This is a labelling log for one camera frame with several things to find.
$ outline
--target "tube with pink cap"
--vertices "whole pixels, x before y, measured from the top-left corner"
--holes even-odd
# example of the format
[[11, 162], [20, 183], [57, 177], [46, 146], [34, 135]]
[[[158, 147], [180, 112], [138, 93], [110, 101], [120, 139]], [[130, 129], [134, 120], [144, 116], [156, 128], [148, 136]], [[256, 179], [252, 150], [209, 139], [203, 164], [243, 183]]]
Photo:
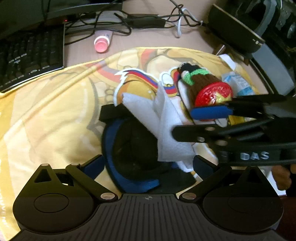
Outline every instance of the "tube with pink cap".
[[98, 53], [106, 52], [112, 38], [112, 31], [99, 30], [95, 33], [94, 48]]

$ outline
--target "metal screw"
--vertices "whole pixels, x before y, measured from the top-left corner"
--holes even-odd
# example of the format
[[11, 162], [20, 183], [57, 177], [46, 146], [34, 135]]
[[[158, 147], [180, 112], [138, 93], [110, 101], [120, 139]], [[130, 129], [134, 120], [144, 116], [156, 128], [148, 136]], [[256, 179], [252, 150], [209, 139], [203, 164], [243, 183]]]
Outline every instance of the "metal screw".
[[208, 126], [205, 128], [206, 131], [214, 131], [215, 130], [215, 127], [212, 127], [212, 126]]
[[204, 139], [203, 137], [198, 137], [197, 140], [198, 140], [199, 142], [204, 142], [204, 141], [205, 141], [205, 139]]
[[105, 200], [111, 200], [111, 199], [115, 198], [115, 195], [110, 192], [105, 192], [101, 195], [101, 198], [105, 199]]
[[228, 145], [228, 142], [227, 141], [224, 141], [224, 140], [217, 140], [215, 142], [216, 145], [218, 146], [227, 146]]
[[182, 197], [187, 199], [187, 200], [193, 200], [196, 198], [196, 195], [192, 192], [186, 192], [182, 194]]

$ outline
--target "red disc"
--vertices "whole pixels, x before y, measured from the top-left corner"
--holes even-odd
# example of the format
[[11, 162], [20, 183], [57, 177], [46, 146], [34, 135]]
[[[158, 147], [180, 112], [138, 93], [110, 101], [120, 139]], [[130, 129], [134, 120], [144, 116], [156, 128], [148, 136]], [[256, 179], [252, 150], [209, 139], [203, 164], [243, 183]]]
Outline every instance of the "red disc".
[[229, 95], [233, 97], [233, 92], [229, 84], [224, 82], [215, 82], [207, 85], [197, 94], [195, 107], [216, 104], [216, 93], [220, 94], [223, 98], [227, 98]]

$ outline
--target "wooden desk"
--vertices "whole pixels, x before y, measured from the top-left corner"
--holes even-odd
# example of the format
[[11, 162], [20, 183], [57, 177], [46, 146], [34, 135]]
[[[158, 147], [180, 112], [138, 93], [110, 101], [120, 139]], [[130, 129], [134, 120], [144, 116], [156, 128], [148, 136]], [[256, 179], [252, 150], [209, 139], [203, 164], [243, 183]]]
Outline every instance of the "wooden desk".
[[[109, 50], [106, 53], [99, 54], [94, 50], [94, 36], [65, 47], [66, 67], [106, 58], [119, 51], [134, 47], [185, 47], [212, 53], [213, 49], [220, 43], [212, 34], [206, 34], [205, 28], [196, 27], [182, 29], [181, 38], [176, 38], [176, 29], [144, 29], [133, 30], [130, 36], [120, 36], [113, 34]], [[66, 42], [82, 38], [84, 35], [66, 37]], [[260, 78], [251, 68], [246, 66], [241, 60], [237, 59], [260, 93], [267, 93], [266, 88]]]

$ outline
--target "computer monitor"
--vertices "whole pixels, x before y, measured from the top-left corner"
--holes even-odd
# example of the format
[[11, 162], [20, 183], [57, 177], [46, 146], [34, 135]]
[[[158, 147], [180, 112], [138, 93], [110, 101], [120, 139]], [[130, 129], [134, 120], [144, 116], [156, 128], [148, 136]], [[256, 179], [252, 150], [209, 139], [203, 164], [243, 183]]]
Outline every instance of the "computer monitor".
[[[72, 14], [99, 11], [112, 2], [112, 0], [0, 0], [0, 39], [18, 30], [41, 23], [44, 20], [42, 1], [45, 13], [47, 13], [50, 1], [48, 20]], [[121, 0], [109, 8], [109, 10], [121, 9]]]

